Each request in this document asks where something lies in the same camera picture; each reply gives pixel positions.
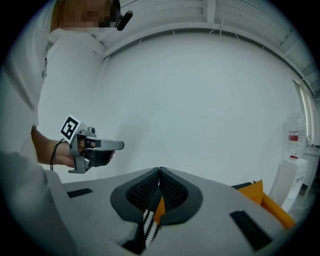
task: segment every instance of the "black cable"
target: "black cable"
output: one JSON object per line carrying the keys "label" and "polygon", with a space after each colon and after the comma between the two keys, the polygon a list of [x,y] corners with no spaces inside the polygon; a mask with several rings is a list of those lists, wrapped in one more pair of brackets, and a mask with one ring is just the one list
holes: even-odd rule
{"label": "black cable", "polygon": [[138,0],[135,0],[135,1],[132,1],[132,2],[130,2],[130,3],[127,3],[126,5],[122,6],[121,9],[122,9],[123,7],[128,6],[128,5],[131,5],[132,3],[136,2],[136,1],[138,1]]}
{"label": "black cable", "polygon": [[66,140],[64,138],[60,139],[60,141],[54,146],[53,148],[53,152],[52,152],[52,155],[51,155],[51,159],[50,159],[50,170],[53,171],[54,170],[54,158],[55,158],[55,154],[56,154],[56,150],[57,150],[57,147],[61,144],[61,143],[64,143],[66,142]]}

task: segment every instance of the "floor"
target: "floor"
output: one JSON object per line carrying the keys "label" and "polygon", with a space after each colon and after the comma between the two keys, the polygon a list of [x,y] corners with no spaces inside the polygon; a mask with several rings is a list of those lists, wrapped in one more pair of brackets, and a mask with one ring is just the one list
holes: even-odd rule
{"label": "floor", "polygon": [[305,195],[306,190],[301,189],[293,206],[289,210],[288,214],[295,222],[303,220],[311,210],[317,193],[319,191],[319,184],[317,182],[312,183],[311,188],[307,195]]}

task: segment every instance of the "person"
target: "person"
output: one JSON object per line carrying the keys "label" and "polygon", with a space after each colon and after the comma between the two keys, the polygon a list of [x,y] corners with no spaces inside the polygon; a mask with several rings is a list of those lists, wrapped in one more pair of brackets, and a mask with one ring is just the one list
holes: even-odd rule
{"label": "person", "polygon": [[[1,133],[14,135],[3,137],[1,150],[19,152],[41,164],[50,164],[58,141],[37,130],[38,103],[47,76],[49,34],[56,29],[88,32],[92,28],[115,27],[120,8],[119,0],[50,0],[29,21],[0,70],[0,100],[10,110],[10,113],[1,110]],[[83,153],[84,149],[81,140],[78,150]],[[53,164],[74,168],[67,143],[57,147]]]}

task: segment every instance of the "ceiling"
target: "ceiling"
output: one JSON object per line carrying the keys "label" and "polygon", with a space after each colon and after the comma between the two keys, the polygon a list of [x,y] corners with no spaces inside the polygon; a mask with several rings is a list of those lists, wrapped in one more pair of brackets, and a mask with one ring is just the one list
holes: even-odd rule
{"label": "ceiling", "polygon": [[[159,33],[180,30],[232,33],[270,50],[287,62],[305,81],[315,99],[320,99],[320,71],[306,43],[291,22],[263,0],[120,0],[121,11],[133,11],[123,31],[74,34],[103,60],[121,48]],[[63,34],[56,30],[49,42]]]}

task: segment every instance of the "red label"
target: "red label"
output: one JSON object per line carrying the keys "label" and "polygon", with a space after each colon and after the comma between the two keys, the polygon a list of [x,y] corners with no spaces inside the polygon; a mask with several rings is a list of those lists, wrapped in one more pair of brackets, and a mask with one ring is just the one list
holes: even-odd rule
{"label": "red label", "polygon": [[289,141],[297,142],[298,141],[298,135],[289,135]]}
{"label": "red label", "polygon": [[289,141],[292,141],[292,142],[298,141],[298,132],[297,131],[289,131]]}

